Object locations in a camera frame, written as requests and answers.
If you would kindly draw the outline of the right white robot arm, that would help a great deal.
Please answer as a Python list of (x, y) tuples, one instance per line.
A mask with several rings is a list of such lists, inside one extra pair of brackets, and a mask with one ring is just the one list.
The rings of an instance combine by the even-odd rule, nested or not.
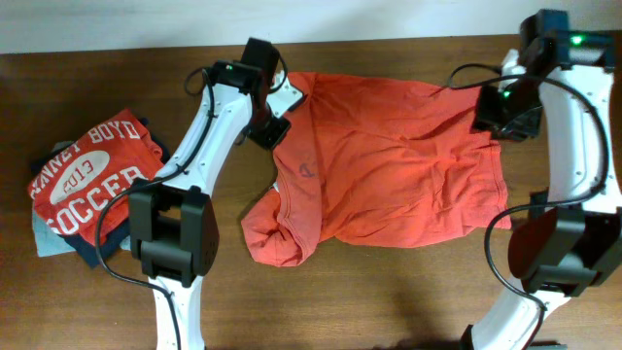
[(548, 132), (549, 187), (523, 205), (508, 244), (510, 273), (464, 349), (527, 349), (558, 307), (601, 285), (621, 263), (621, 191), (609, 136), (609, 36), (525, 29), (480, 84), (474, 126), (522, 141)]

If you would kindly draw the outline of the orange t-shirt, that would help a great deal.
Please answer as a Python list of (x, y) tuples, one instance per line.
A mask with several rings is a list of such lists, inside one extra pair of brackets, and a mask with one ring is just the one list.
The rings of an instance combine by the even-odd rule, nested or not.
[(501, 146), (472, 126), (478, 88), (289, 79), (304, 101), (273, 151), (275, 182), (241, 222), (255, 262), (298, 266), (329, 239), (418, 248), (509, 227)]

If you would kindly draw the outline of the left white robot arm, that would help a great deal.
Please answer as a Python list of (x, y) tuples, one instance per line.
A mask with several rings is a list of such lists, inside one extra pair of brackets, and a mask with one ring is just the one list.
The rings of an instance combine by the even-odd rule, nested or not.
[(154, 293), (159, 349), (202, 349), (203, 278), (218, 252), (216, 180), (239, 136), (273, 150), (302, 98), (282, 58), (218, 61), (200, 71), (201, 105), (176, 152), (129, 197), (130, 248)]

